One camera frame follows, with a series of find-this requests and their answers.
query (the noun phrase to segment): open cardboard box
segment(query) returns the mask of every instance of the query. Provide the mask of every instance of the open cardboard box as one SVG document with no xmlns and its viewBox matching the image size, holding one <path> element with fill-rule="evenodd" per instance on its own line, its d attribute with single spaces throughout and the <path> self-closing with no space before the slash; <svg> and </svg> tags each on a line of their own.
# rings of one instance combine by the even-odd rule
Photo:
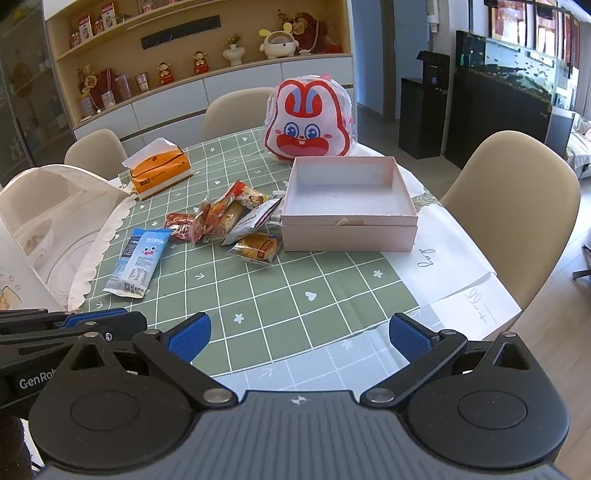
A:
<svg viewBox="0 0 591 480">
<path fill-rule="evenodd" d="M 287 251 L 408 252 L 417 220 L 393 157 L 297 157 L 281 234 Z"/>
</svg>

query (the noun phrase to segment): dining table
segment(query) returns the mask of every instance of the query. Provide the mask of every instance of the dining table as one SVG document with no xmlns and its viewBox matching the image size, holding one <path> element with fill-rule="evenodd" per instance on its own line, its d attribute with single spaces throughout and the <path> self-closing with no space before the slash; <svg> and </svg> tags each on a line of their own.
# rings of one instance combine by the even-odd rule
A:
<svg viewBox="0 0 591 480">
<path fill-rule="evenodd" d="M 358 397 L 408 363 L 388 336 L 398 312 L 470 340 L 500 331 L 519 313 L 469 235 L 401 166 L 418 212 L 411 252 L 282 249 L 260 267 L 219 242 L 170 241 L 142 299 L 104 292 L 135 228 L 162 228 L 168 213 L 197 212 L 205 197 L 223 195 L 239 179 L 268 195 L 285 190 L 291 164 L 271 158 L 261 136 L 262 128 L 249 129 L 184 149 L 193 175 L 120 210 L 96 268 L 81 266 L 92 273 L 77 279 L 88 293 L 75 307 L 139 311 L 149 328 L 162 331 L 205 312 L 211 340 L 193 365 L 239 397 L 246 390 L 352 390 Z M 350 155 L 381 154 L 356 144 Z M 129 178 L 121 178 L 125 187 Z M 280 227 L 264 231 L 280 234 Z"/>
</svg>

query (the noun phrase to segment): red rabbit face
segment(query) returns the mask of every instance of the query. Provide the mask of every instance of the red rabbit face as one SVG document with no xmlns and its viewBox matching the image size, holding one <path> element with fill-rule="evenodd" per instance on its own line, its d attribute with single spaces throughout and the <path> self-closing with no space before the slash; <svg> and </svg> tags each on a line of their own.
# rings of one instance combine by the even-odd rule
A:
<svg viewBox="0 0 591 480">
<path fill-rule="evenodd" d="M 331 84 L 286 80 L 279 86 L 277 106 L 265 146 L 282 160 L 345 155 L 350 138 Z"/>
</svg>

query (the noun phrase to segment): tissue box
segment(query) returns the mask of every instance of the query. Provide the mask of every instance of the tissue box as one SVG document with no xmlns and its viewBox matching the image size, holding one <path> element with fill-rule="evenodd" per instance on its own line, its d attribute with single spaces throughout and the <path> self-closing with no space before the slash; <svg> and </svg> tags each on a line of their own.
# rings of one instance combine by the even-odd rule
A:
<svg viewBox="0 0 591 480">
<path fill-rule="evenodd" d="M 141 200 L 193 176 L 188 156 L 175 144 L 157 138 L 123 162 Z"/>
</svg>

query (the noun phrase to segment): white cabinet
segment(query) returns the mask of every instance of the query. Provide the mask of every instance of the white cabinet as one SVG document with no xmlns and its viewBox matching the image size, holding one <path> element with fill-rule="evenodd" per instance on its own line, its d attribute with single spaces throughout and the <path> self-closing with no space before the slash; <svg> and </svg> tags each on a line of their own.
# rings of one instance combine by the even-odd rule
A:
<svg viewBox="0 0 591 480">
<path fill-rule="evenodd" d="M 302 75 L 324 75 L 341 85 L 353 85 L 353 58 L 334 57 L 322 59 L 292 60 L 281 63 L 283 79 L 300 77 Z"/>
<path fill-rule="evenodd" d="M 142 148 L 146 146 L 146 142 L 144 141 L 144 137 L 138 135 L 137 137 L 132 137 L 129 140 L 125 140 L 122 142 L 123 148 L 127 152 L 127 156 L 130 157 L 134 153 L 139 152 Z"/>
<path fill-rule="evenodd" d="M 229 92 L 254 87 L 276 87 L 283 81 L 281 65 L 262 65 L 235 72 L 222 73 L 205 80 L 207 99 L 212 103 L 216 98 Z"/>
<path fill-rule="evenodd" d="M 195 80 L 170 88 L 131 104 L 139 129 L 153 127 L 175 118 L 206 110 L 207 96 L 203 80 Z"/>
<path fill-rule="evenodd" d="M 119 138 L 133 135 L 139 131 L 138 120 L 135 117 L 134 109 L 131 108 L 131 105 L 125 105 L 96 118 L 86 125 L 76 128 L 74 130 L 74 135 L 76 136 L 76 139 L 79 140 L 89 133 L 96 132 L 101 128 L 112 130 Z"/>
<path fill-rule="evenodd" d="M 150 132 L 144 133 L 142 137 L 144 138 L 146 145 L 151 141 L 156 140 L 158 137 L 163 137 L 181 148 L 191 147 L 192 145 L 203 141 L 201 125 L 204 116 L 205 115 L 193 116 L 181 120 L 180 122 L 155 128 Z"/>
</svg>

